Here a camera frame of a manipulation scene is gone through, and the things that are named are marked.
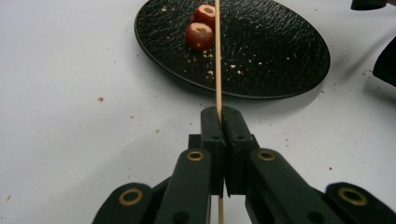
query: textured plate surface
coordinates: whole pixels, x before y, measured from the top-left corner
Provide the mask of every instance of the textured plate surface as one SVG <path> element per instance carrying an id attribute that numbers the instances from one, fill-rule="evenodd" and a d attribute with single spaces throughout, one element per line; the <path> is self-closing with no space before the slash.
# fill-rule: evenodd
<path id="1" fill-rule="evenodd" d="M 143 51 L 168 74 L 214 90 L 215 52 L 189 49 L 184 33 L 203 2 L 150 0 L 135 19 Z M 330 54 L 317 30 L 274 1 L 222 1 L 221 56 L 224 94 L 253 99 L 291 97 L 326 77 Z"/>

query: wooden skewer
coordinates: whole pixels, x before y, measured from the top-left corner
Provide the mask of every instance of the wooden skewer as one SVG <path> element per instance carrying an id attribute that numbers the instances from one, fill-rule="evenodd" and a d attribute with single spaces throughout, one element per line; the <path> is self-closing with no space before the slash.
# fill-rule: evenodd
<path id="1" fill-rule="evenodd" d="M 220 3 L 215 0 L 215 46 L 216 46 L 216 109 L 218 111 L 219 123 L 221 125 L 221 44 L 220 44 Z M 222 195 L 219 196 L 219 224 L 224 224 L 224 206 Z"/>

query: white surface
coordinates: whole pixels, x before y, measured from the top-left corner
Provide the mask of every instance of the white surface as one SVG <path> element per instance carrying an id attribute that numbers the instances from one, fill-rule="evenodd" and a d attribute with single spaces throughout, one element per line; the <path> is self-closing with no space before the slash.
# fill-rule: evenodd
<path id="1" fill-rule="evenodd" d="M 188 134 L 200 132 L 215 96 L 167 76 L 139 48 L 134 18 L 145 2 L 0 2 L 1 224 L 91 223 L 115 188 L 172 174 Z M 312 187 L 349 182 L 396 210 L 396 89 L 370 72 L 396 36 L 396 7 L 279 3 L 321 33 L 329 75 L 290 99 L 224 104 Z M 225 212 L 226 223 L 249 223 L 242 197 L 226 199 Z"/>

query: black object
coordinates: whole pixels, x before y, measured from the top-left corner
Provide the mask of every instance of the black object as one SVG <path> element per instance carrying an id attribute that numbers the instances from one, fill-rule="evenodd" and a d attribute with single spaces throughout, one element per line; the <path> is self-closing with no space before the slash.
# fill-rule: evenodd
<path id="1" fill-rule="evenodd" d="M 396 214 L 366 190 L 336 183 L 321 193 L 276 151 L 260 148 L 239 111 L 224 106 L 201 113 L 201 134 L 192 134 L 172 176 L 157 187 L 132 183 L 110 194 L 93 224 L 207 224 L 210 196 L 246 195 L 254 224 L 396 223 Z"/>
<path id="2" fill-rule="evenodd" d="M 373 74 L 396 87 L 396 37 L 379 55 L 375 62 Z"/>
<path id="3" fill-rule="evenodd" d="M 214 91 L 214 47 L 202 53 L 189 49 L 184 40 L 190 16 L 200 4 L 150 0 L 138 12 L 134 30 L 142 50 L 167 74 Z M 270 0 L 222 1 L 220 11 L 224 94 L 286 98 L 310 91 L 326 77 L 327 45 L 297 13 Z"/>
<path id="4" fill-rule="evenodd" d="M 374 10 L 387 5 L 388 0 L 353 0 L 352 6 L 353 10 Z"/>

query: black plate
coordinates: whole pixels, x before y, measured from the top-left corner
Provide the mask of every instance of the black plate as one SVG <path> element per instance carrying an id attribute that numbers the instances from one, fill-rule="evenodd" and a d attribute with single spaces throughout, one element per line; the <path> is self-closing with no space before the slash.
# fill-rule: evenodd
<path id="1" fill-rule="evenodd" d="M 134 30 L 143 51 L 168 74 L 214 91 L 214 47 L 197 52 L 184 41 L 190 15 L 202 3 L 150 0 L 138 12 Z M 295 12 L 268 0 L 222 1 L 220 11 L 224 94 L 286 98 L 313 89 L 326 77 L 326 43 Z"/>

